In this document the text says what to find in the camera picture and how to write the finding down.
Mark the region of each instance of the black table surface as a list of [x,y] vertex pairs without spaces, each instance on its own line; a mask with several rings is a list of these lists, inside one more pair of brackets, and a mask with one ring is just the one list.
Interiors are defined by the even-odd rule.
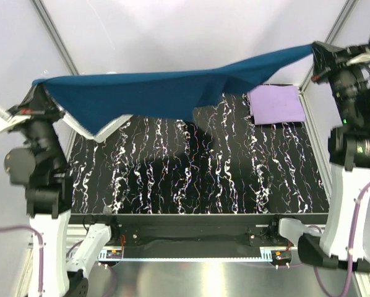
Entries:
[[247,96],[194,122],[133,116],[96,143],[77,135],[73,213],[327,213],[303,123],[256,126]]

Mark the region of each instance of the white panel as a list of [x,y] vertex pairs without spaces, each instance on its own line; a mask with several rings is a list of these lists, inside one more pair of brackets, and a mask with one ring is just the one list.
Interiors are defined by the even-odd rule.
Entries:
[[[68,75],[50,37],[29,0],[0,0],[0,105],[20,103],[33,79]],[[63,144],[69,128],[60,125]],[[3,168],[10,149],[22,145],[18,134],[0,135],[0,226],[26,224],[24,190],[9,185]],[[30,234],[0,235],[0,296],[13,296]]]
[[[370,0],[363,0],[355,7],[349,20],[340,32],[335,45],[348,46],[366,43],[370,36]],[[340,124],[340,117],[331,96],[329,85],[310,84],[306,99],[312,110],[317,130],[323,143],[325,155],[328,158],[327,139],[332,127]],[[370,201],[364,231],[364,248],[370,259]]]
[[[324,40],[345,0],[44,0],[85,74],[223,66]],[[270,82],[300,84],[311,58]]]

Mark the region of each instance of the metallic floor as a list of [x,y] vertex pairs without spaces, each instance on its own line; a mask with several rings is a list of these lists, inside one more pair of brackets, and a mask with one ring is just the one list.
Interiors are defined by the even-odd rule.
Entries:
[[[298,263],[293,255],[292,263]],[[114,267],[112,297],[324,297],[312,267],[275,270],[267,263],[120,262]],[[328,291],[338,296],[344,271],[320,270]],[[88,297],[102,297],[110,287],[109,269],[96,266]],[[360,296],[355,282],[347,297]]]

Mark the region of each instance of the black cable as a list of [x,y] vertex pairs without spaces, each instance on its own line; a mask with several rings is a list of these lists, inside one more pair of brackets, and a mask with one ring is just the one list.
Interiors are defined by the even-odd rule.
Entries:
[[82,224],[83,224],[83,226],[84,226],[84,228],[85,228],[86,232],[88,232],[88,228],[86,228],[86,226],[85,226],[85,220],[86,220],[86,218],[87,218],[89,215],[91,215],[91,216],[92,216],[92,218],[93,218],[93,215],[90,213],[90,214],[88,214],[88,215],[84,216],[84,219],[82,220]]

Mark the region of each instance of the folded purple cloth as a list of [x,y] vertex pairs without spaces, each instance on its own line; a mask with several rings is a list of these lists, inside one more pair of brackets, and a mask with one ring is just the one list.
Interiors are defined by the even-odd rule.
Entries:
[[306,116],[294,85],[260,85],[248,93],[255,125],[304,122]]

